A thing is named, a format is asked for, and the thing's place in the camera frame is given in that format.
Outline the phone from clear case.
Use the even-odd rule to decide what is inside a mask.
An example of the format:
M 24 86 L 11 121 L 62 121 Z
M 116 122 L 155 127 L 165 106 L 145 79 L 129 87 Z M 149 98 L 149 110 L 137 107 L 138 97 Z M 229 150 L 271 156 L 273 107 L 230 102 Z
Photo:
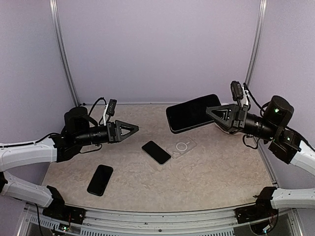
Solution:
M 171 155 L 157 145 L 154 141 L 148 141 L 142 146 L 142 150 L 160 165 L 164 165 L 171 159 Z

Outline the black phone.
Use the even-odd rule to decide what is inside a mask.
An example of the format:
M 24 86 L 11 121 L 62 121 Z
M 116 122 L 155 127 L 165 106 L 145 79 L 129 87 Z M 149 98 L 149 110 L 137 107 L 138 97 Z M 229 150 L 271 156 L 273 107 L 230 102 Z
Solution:
M 102 196 L 105 192 L 107 184 L 113 173 L 113 168 L 105 165 L 98 165 L 89 185 L 87 192 L 96 195 Z
M 214 121 L 206 114 L 208 107 L 220 106 L 217 95 L 209 94 L 195 98 L 184 103 L 166 108 L 166 117 L 172 133 L 179 134 L 194 128 L 198 128 Z

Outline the clear phone case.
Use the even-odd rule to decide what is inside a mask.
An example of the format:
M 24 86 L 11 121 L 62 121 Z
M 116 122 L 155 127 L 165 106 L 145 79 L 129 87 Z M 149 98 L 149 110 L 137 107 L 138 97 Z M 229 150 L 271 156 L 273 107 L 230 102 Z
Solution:
M 197 143 L 190 137 L 181 137 L 178 141 L 170 144 L 166 151 L 173 159 L 178 159 L 197 146 Z

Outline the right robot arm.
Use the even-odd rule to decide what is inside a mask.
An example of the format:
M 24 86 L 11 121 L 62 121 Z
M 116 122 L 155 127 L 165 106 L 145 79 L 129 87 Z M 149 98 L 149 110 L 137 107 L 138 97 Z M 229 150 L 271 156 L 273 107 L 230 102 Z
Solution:
M 224 131 L 244 133 L 267 143 L 276 158 L 286 164 L 315 173 L 315 150 L 298 132 L 287 127 L 294 108 L 282 97 L 274 95 L 262 117 L 250 114 L 247 107 L 236 104 L 208 107 L 206 114 Z M 252 214 L 262 218 L 271 209 L 314 208 L 315 190 L 265 187 L 252 206 Z

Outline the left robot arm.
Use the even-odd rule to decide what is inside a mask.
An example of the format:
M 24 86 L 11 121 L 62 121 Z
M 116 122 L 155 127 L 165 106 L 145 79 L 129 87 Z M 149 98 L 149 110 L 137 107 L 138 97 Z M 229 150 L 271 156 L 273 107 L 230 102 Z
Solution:
M 25 181 L 8 170 L 36 163 L 65 162 L 78 155 L 84 146 L 119 143 L 139 130 L 137 125 L 120 120 L 99 125 L 85 107 L 69 110 L 64 122 L 61 133 L 0 146 L 0 194 L 49 209 L 59 219 L 69 214 L 69 208 L 56 188 Z

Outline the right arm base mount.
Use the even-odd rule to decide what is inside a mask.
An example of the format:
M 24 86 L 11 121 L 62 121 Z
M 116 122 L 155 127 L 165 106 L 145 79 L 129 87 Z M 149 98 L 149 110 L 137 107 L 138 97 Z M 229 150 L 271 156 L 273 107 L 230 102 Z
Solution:
M 264 205 L 238 207 L 235 210 L 238 224 L 248 223 L 277 215 L 278 210 Z

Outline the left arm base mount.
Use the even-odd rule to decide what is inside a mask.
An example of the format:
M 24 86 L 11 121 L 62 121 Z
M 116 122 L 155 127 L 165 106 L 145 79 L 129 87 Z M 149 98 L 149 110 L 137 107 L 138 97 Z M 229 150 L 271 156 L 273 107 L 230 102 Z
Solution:
M 43 209 L 42 214 L 53 219 L 82 225 L 85 218 L 86 210 L 83 208 L 67 205 L 49 206 Z

